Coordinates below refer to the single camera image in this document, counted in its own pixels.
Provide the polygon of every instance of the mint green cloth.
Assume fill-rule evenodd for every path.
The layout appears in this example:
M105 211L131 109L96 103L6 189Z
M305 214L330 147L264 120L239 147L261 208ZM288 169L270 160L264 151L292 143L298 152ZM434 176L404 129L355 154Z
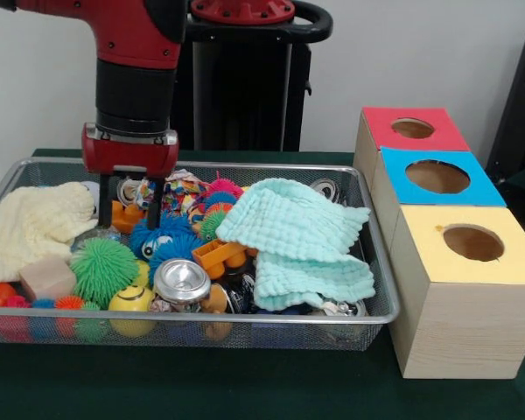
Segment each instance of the mint green cloth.
M369 209L333 204L309 186L270 178L252 185L216 230L259 250L255 303L281 311L323 298L355 304L375 294L368 265L348 255Z

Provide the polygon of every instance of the yellow knitted cloth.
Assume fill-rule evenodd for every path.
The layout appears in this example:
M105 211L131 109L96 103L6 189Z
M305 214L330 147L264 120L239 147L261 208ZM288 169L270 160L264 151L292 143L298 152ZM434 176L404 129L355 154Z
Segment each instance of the yellow knitted cloth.
M78 182L22 187L0 202L0 282L45 256L67 261L74 238L97 224L91 220L94 198Z

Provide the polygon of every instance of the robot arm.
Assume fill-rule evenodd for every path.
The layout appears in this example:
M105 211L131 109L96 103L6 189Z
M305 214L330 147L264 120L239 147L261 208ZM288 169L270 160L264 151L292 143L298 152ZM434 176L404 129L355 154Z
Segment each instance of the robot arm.
M110 226L109 177L147 176L161 185L149 226L159 221L163 178L177 162L169 130L173 82L184 41L187 0L0 0L0 7L77 18L97 47L95 124L82 133L84 163L101 174L100 225Z

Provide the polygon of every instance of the white wall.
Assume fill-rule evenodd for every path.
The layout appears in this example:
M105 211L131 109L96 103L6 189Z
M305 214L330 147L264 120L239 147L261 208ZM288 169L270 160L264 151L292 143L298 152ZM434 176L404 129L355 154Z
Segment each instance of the white wall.
M302 150L353 151L364 105L441 106L487 158L525 39L525 0L318 3L335 28L313 46ZM0 178L37 147L79 147L94 94L85 24L0 10Z

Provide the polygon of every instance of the stacked wooden boxes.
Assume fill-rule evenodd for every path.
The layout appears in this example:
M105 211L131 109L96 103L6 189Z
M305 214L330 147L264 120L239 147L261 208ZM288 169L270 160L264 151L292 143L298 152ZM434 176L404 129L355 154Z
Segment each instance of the stacked wooden boxes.
M401 296L390 326L405 378L517 375L525 232L443 109L364 108L364 174Z

